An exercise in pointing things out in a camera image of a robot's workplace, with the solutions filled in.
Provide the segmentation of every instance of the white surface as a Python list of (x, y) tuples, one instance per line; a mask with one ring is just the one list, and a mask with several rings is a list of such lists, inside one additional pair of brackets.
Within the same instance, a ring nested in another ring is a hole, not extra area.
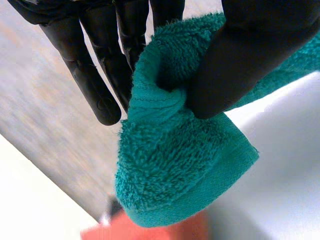
[(0, 135), (1, 240), (80, 240), (97, 222)]
[(319, 102), (315, 72), (228, 112), (260, 159), (209, 207), (212, 239), (320, 239)]

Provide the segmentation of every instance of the red object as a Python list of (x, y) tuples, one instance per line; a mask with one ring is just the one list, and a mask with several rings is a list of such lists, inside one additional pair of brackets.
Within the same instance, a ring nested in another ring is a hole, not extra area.
[(205, 211), (185, 221), (166, 227), (144, 228), (133, 223), (122, 210), (110, 226), (99, 224), (81, 233), (82, 240), (208, 240), (208, 218)]

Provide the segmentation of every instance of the robotic hand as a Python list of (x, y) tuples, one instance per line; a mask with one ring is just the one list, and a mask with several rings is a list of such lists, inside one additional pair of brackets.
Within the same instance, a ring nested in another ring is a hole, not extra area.
[(319, 0), (222, 0), (222, 6), (226, 23), (188, 88), (187, 106), (200, 119), (231, 107), (320, 29)]
[[(29, 23), (40, 25), (59, 51), (97, 119), (116, 124), (121, 109), (99, 75), (80, 22), (119, 102), (127, 112), (132, 72), (146, 45), (149, 0), (8, 0)], [(156, 29), (182, 20), (185, 0), (150, 0)], [(125, 55), (119, 46), (120, 39)]]

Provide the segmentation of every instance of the gray floor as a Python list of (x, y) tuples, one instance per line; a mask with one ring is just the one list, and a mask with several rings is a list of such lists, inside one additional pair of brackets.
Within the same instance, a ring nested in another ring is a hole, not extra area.
[[(219, 0), (186, 0), (184, 18), (217, 11), (222, 11)], [(148, 41), (152, 31), (150, 15)], [(0, 113), (0, 134), (98, 219), (114, 194), (121, 126), (96, 120), (41, 29), (5, 0), (0, 2)]]

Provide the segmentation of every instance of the terry cloth texture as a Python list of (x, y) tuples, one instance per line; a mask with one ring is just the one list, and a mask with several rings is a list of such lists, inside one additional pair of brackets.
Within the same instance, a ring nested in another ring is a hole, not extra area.
[[(224, 15), (217, 13), (160, 28), (136, 64), (115, 189), (127, 215), (142, 227), (168, 226), (203, 210), (259, 158), (224, 113), (199, 120), (185, 107), (184, 84), (224, 23)], [(317, 70), (319, 33), (228, 110)], [(175, 89), (165, 91), (159, 81)]]

